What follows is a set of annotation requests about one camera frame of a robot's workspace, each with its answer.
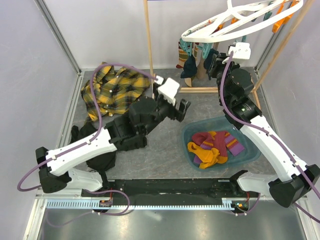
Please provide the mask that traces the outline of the maroon purple striped sock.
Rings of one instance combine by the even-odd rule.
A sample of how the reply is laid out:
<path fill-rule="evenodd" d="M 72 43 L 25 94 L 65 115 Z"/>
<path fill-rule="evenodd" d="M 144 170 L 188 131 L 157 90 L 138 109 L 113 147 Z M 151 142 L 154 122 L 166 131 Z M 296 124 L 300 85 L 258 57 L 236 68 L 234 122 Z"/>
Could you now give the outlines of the maroon purple striped sock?
<path fill-rule="evenodd" d="M 192 142 L 203 149 L 212 149 L 214 147 L 214 138 L 209 132 L 198 132 L 192 136 Z M 202 161 L 195 155 L 193 162 L 200 164 Z"/>
<path fill-rule="evenodd" d="M 214 138 L 213 147 L 219 150 L 218 164 L 228 161 L 228 152 L 236 157 L 245 150 L 245 147 L 228 131 L 211 131 L 210 134 Z"/>

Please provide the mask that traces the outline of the white oval clip hanger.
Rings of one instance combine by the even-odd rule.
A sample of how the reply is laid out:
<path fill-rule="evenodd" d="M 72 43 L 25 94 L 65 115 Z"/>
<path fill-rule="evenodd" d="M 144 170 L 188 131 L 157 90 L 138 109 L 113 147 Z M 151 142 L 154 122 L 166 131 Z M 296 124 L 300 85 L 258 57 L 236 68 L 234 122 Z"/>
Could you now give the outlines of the white oval clip hanger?
<path fill-rule="evenodd" d="M 187 29 L 181 34 L 181 39 L 211 44 L 247 36 L 269 26 L 275 30 L 303 5 L 303 0 L 263 0 L 233 6 L 228 0 L 224 12 Z"/>

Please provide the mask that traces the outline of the mustard yellow sock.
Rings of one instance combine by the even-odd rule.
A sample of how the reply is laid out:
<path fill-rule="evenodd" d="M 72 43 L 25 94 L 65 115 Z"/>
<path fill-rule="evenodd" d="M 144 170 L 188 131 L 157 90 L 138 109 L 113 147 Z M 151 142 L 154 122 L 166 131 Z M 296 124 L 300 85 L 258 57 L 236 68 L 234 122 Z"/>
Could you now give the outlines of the mustard yellow sock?
<path fill-rule="evenodd" d="M 213 159 L 213 152 L 211 149 L 204 149 L 194 142 L 189 142 L 187 144 L 187 149 L 189 152 L 194 153 L 204 163 L 208 163 Z"/>
<path fill-rule="evenodd" d="M 203 149 L 201 150 L 197 156 L 201 160 L 201 163 L 199 164 L 200 169 L 206 169 L 208 167 L 211 167 L 218 161 L 218 156 L 220 155 L 220 152 L 217 148 L 212 149 Z"/>

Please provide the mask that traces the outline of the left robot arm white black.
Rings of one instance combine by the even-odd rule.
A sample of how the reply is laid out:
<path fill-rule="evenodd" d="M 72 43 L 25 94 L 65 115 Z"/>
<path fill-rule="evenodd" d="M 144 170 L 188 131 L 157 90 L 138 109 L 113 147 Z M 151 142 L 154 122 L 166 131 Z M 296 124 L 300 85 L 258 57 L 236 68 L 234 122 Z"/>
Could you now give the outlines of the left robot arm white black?
<path fill-rule="evenodd" d="M 99 197 L 106 196 L 110 185 L 103 170 L 86 172 L 75 167 L 94 157 L 131 151 L 147 145 L 146 136 L 165 118 L 182 122 L 191 102 L 175 96 L 180 85 L 171 78 L 163 85 L 154 84 L 155 98 L 141 97 L 128 111 L 108 122 L 99 131 L 64 147 L 48 150 L 38 148 L 35 153 L 39 168 L 40 186 L 51 194 L 65 188 L 83 189 Z"/>

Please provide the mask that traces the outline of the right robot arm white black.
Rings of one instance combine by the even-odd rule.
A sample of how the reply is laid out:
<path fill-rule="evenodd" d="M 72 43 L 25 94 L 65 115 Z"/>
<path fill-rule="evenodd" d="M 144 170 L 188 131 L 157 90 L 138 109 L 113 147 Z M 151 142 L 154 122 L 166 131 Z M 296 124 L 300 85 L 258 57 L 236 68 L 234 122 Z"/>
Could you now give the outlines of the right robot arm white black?
<path fill-rule="evenodd" d="M 315 184 L 320 178 L 320 168 L 307 165 L 279 138 L 263 116 L 262 111 L 249 98 L 254 88 L 251 74 L 240 68 L 225 53 L 214 53 L 208 75 L 216 79 L 219 102 L 227 120 L 248 137 L 273 167 L 274 175 L 253 174 L 242 170 L 229 184 L 235 197 L 245 192 L 271 196 L 279 205 L 288 208 L 308 192 L 320 192 Z"/>

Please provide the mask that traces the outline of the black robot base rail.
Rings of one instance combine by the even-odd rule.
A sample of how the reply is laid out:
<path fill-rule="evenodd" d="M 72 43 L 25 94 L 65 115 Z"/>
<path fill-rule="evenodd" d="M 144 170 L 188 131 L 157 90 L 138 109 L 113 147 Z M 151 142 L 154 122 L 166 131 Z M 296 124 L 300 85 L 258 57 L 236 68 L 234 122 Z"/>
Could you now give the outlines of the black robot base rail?
<path fill-rule="evenodd" d="M 223 198 L 254 199 L 257 192 L 245 193 L 231 178 L 117 179 L 109 181 L 111 190 L 125 193 L 130 204 L 218 205 Z"/>

